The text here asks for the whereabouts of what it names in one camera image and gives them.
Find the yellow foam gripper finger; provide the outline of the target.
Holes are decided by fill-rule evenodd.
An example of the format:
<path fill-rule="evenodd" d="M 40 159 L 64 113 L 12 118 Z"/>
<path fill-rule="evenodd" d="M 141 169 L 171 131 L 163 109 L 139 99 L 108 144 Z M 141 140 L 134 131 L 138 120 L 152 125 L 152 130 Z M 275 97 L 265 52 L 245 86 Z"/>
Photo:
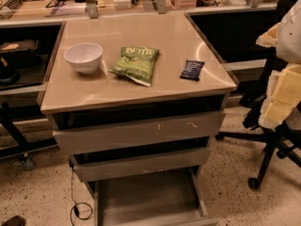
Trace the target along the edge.
<path fill-rule="evenodd" d="M 301 102 L 301 65 L 288 64 L 281 72 L 272 71 L 266 98 L 261 106 L 259 125 L 275 129 Z"/>

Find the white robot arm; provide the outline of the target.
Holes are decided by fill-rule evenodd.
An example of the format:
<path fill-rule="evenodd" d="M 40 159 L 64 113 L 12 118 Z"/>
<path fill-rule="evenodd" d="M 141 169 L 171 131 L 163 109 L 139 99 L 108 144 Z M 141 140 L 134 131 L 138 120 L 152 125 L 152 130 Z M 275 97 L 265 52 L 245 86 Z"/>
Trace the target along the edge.
<path fill-rule="evenodd" d="M 293 5 L 280 23 L 259 36 L 256 43 L 262 47 L 275 47 L 277 57 L 288 63 L 280 73 L 272 72 L 267 98 L 261 108 L 260 126 L 274 129 L 301 102 L 301 0 Z"/>

